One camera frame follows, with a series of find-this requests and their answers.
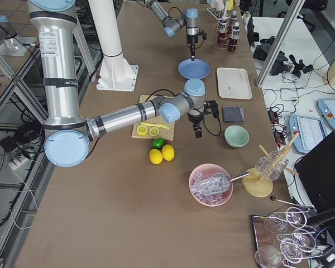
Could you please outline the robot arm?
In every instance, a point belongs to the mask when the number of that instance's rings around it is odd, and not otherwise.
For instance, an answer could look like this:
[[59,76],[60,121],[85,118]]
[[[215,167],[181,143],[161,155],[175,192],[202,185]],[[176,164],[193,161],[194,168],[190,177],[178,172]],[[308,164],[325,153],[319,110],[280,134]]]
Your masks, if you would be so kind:
[[[123,56],[113,2],[90,1],[89,6],[103,54],[98,89],[133,91],[138,66]],[[44,151],[53,164],[80,164],[88,157],[92,141],[122,127],[157,116],[173,123],[185,114],[195,117],[204,111],[205,85],[200,79],[189,79],[174,97],[156,97],[104,116],[82,117],[74,64],[75,2],[29,1],[28,10],[39,33],[48,107]]]
[[178,31],[185,28],[186,43],[190,50],[190,58],[191,61],[194,61],[198,37],[204,34],[200,32],[200,28],[198,27],[198,10],[196,8],[189,8],[182,11],[177,18],[172,18],[158,1],[144,1],[144,4],[159,19],[165,33],[169,37],[174,36]]

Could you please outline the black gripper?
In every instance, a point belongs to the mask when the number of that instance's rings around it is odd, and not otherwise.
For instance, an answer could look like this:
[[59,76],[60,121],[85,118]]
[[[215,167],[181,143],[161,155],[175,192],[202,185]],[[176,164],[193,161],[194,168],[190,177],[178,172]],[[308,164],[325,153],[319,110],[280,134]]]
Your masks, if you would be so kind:
[[190,58],[191,61],[195,60],[195,44],[198,42],[198,27],[187,27],[186,28],[186,42],[190,47]]
[[193,124],[195,138],[201,138],[203,134],[201,128],[201,122],[204,119],[203,113],[197,109],[192,109],[188,111],[188,119]]

